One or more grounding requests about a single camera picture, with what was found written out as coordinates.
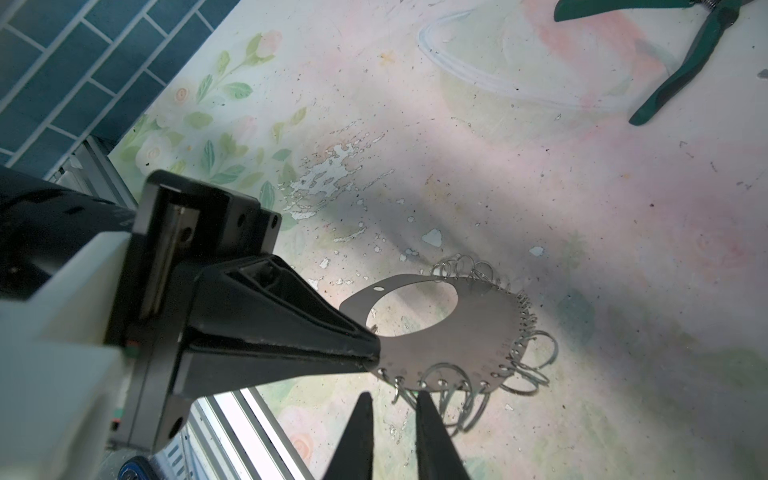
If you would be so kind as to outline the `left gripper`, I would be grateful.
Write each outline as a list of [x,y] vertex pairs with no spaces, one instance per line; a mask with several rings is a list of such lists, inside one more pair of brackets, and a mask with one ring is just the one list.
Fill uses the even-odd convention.
[[193,399],[378,365],[375,334],[280,257],[252,257],[274,250],[280,225],[253,197],[149,175],[105,334],[123,350],[128,385],[109,446],[159,451]]

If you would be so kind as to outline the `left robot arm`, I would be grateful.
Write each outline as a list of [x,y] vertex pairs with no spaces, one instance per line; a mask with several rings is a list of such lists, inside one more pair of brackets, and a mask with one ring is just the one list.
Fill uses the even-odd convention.
[[3,169],[1,295],[28,300],[99,234],[128,235],[95,339],[136,357],[110,444],[155,453],[200,398],[378,363],[378,337],[274,253],[280,225],[253,197],[167,171],[132,210]]

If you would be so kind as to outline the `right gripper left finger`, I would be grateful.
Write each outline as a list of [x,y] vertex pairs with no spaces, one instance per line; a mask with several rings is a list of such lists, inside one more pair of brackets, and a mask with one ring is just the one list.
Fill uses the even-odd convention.
[[371,480],[374,457],[373,400],[362,393],[325,472],[325,480]]

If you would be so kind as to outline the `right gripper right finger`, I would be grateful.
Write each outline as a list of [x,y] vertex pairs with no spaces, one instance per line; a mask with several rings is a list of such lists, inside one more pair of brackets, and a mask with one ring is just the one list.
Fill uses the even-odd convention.
[[430,394],[420,391],[416,403],[416,456],[420,480],[469,480]]

